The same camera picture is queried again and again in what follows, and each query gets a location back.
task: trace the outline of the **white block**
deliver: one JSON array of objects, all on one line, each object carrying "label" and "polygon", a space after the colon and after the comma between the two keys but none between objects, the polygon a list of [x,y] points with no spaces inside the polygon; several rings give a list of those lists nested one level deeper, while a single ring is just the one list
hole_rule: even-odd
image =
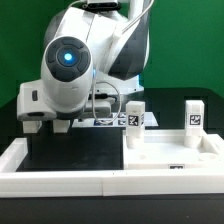
[{"label": "white block", "polygon": [[68,120],[54,120],[53,129],[54,133],[67,133],[70,127],[70,121]]},{"label": "white block", "polygon": [[145,102],[130,101],[126,104],[126,135],[128,148],[136,148],[144,142]]},{"label": "white block", "polygon": [[188,148],[200,148],[204,124],[204,103],[201,100],[187,100],[185,110],[184,145]]}]

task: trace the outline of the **qr code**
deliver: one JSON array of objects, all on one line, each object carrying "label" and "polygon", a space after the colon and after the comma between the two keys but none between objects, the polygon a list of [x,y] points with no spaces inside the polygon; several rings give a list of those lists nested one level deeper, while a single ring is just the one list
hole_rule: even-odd
[{"label": "qr code", "polygon": [[201,115],[190,115],[190,125],[201,125]]},{"label": "qr code", "polygon": [[128,116],[128,125],[129,126],[139,126],[138,116],[129,115]]}]

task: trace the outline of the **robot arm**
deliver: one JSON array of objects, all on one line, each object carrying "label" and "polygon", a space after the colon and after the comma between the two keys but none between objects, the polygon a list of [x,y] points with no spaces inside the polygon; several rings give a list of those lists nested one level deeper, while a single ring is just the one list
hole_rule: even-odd
[{"label": "robot arm", "polygon": [[[18,119],[79,117],[85,111],[99,63],[103,76],[117,80],[140,74],[149,53],[148,12],[122,31],[149,4],[150,0],[131,0],[128,19],[116,11],[120,7],[116,0],[89,0],[81,9],[69,7],[55,16],[46,31],[41,79],[20,87]],[[105,8],[109,12],[100,13]]]}]

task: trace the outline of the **cable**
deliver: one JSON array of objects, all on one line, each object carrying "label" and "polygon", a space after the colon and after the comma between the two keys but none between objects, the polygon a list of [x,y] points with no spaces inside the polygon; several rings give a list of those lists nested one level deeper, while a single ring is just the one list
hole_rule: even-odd
[{"label": "cable", "polygon": [[129,30],[135,23],[137,23],[144,15],[149,11],[149,9],[152,7],[154,3],[154,0],[151,0],[148,7],[139,15],[137,16],[130,24],[128,24],[123,30],[122,34],[124,34],[127,30]]},{"label": "cable", "polygon": [[82,2],[87,2],[86,0],[79,0],[79,1],[74,1],[72,2],[69,6],[68,6],[68,9],[71,8],[73,5],[77,4],[77,3],[82,3]]},{"label": "cable", "polygon": [[[120,114],[120,112],[121,112],[121,105],[122,105],[122,99],[121,99],[121,94],[120,94],[119,90],[118,90],[114,85],[112,85],[112,84],[109,83],[109,82],[106,82],[106,81],[99,81],[99,82],[97,82],[97,79],[96,79],[96,78],[97,78],[97,74],[98,74],[98,72],[99,72],[100,63],[101,63],[101,61],[102,61],[104,55],[106,54],[106,52],[110,49],[111,44],[112,44],[112,43],[109,44],[108,48],[107,48],[107,49],[104,51],[104,53],[101,55],[101,57],[100,57],[100,59],[99,59],[99,61],[98,61],[98,63],[97,63],[96,70],[95,70],[95,75],[94,75],[94,77],[93,77],[93,84],[92,84],[92,112],[93,112],[93,117],[95,118],[95,120],[96,120],[98,123],[103,124],[103,125],[110,124],[110,123],[112,123],[113,121],[115,121],[115,120],[117,119],[117,117],[119,116],[119,114]],[[115,91],[117,92],[118,97],[119,97],[119,108],[118,108],[118,112],[117,112],[117,114],[115,115],[115,117],[114,117],[113,119],[108,120],[108,121],[100,121],[100,120],[98,119],[98,117],[96,116],[96,111],[95,111],[95,92],[96,92],[96,84],[103,84],[103,83],[108,84],[108,85],[110,85],[111,87],[113,87],[113,88],[115,89]]]}]

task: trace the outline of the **white platform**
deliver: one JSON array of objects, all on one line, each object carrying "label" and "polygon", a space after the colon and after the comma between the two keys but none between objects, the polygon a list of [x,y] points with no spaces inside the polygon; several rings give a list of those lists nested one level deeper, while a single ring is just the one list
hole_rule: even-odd
[{"label": "white platform", "polygon": [[[0,197],[224,193],[224,141],[204,133],[203,147],[189,150],[182,138],[183,130],[147,131],[143,147],[125,148],[125,169],[120,171],[24,173],[15,171],[27,143],[16,139],[0,157]],[[201,161],[205,152],[216,156]]]}]

